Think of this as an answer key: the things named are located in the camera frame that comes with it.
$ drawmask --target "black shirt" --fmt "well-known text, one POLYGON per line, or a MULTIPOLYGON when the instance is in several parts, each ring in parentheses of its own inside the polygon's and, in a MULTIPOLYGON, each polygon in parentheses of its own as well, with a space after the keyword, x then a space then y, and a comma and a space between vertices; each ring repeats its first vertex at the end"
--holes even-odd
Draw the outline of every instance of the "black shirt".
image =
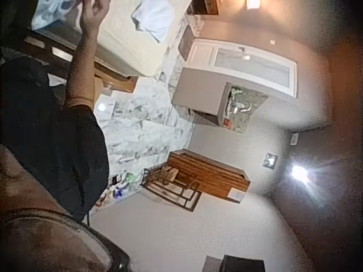
POLYGON ((1 142, 67 210, 82 220, 107 186, 104 135, 91 108, 62 109, 43 66, 1 66, 1 142))

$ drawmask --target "wall outlet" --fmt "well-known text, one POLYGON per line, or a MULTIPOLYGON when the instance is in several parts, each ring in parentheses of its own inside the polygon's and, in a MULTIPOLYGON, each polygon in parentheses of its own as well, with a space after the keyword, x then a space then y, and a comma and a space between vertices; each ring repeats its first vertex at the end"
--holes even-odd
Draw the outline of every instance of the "wall outlet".
POLYGON ((298 138, 299 138, 299 134, 298 133, 293 133, 293 135, 291 136, 290 145, 291 146, 296 146, 298 138))

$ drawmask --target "light fixture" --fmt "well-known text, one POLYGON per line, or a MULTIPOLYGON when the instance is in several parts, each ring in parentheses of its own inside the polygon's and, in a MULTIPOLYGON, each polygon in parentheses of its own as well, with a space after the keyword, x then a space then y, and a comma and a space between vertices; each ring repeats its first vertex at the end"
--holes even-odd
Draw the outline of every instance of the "light fixture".
POLYGON ((260 7, 260 0, 247 0, 247 9, 258 9, 260 7))
POLYGON ((99 109, 101 112, 103 112, 103 111, 106 109, 106 106, 105 106, 103 103, 101 103, 101 104, 99 104, 99 105, 98 105, 98 109, 99 109))
POLYGON ((304 167, 294 165, 292 176, 298 180, 301 181, 304 184, 307 184, 309 179, 307 178, 307 170, 304 167))

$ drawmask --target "cabinet door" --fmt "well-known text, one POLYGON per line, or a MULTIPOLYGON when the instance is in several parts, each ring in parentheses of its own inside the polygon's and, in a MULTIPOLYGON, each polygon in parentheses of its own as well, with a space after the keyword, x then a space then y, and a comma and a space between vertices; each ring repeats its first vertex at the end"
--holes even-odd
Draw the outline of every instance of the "cabinet door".
POLYGON ((247 79, 297 96, 296 63, 251 46, 197 39, 186 67, 247 79))

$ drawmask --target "marble floor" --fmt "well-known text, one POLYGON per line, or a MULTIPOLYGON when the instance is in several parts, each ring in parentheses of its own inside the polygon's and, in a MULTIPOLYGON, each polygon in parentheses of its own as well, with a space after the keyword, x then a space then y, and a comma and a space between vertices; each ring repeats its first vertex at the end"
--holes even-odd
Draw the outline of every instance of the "marble floor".
POLYGON ((170 151, 189 146, 194 113, 171 105, 171 99, 185 63, 178 51, 184 30, 190 25, 198 36, 202 23, 199 16, 186 15, 154 77, 140 77, 133 94, 113 91, 97 101, 95 116, 105 136, 110 176, 139 175, 144 168, 165 162, 170 151))

